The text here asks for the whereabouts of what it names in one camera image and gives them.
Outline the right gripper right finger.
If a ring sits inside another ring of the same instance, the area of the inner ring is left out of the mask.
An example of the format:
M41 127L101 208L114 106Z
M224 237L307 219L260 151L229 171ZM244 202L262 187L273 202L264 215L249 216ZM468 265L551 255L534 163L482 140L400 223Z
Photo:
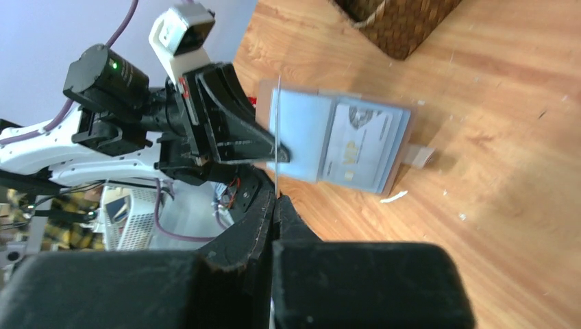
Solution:
M287 196L273 220L273 328L475 328L458 268L441 246L322 241Z

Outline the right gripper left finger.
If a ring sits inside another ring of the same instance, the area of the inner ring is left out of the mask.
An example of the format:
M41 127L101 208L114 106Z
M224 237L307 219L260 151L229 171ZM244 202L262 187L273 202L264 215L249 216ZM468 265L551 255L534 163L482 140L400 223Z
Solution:
M2 328L267 328L275 195L197 251L45 252L1 292Z

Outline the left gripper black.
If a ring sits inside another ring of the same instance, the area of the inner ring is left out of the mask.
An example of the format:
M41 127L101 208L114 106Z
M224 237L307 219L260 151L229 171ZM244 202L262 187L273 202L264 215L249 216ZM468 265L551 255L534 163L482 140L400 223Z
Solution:
M157 140L156 169L168 178L200 186L218 181L213 160L225 165L291 160L288 147L256 121L233 64L207 64L176 82L167 78L165 91L168 127Z

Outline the grey VIP credit card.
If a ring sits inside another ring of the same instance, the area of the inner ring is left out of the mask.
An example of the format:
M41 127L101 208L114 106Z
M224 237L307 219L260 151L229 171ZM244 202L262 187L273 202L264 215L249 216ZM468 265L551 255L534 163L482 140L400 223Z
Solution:
M321 179L363 191L378 191L402 115L402 110L390 106L339 101Z

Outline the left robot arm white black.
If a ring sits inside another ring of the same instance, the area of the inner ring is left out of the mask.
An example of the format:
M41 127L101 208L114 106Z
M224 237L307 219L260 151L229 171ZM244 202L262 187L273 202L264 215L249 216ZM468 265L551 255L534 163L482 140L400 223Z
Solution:
M231 182L257 162L288 162L290 150L256 120L229 62L202 47L173 55L155 47L164 86L108 46L88 48L63 92L77 103L54 128L1 129L1 173L47 188L112 181L153 186Z

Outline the white perforated plastic basket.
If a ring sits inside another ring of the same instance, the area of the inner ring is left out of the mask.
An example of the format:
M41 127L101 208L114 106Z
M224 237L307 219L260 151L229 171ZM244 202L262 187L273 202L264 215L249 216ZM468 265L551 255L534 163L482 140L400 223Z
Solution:
M156 191L105 186L99 223L107 251L148 249L153 236Z

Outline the brown wicker divided basket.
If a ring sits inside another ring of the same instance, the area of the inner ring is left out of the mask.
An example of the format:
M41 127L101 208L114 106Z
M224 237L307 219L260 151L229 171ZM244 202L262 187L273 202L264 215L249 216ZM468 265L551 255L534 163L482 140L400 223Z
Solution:
M388 57L406 60L461 0L335 0L349 24Z

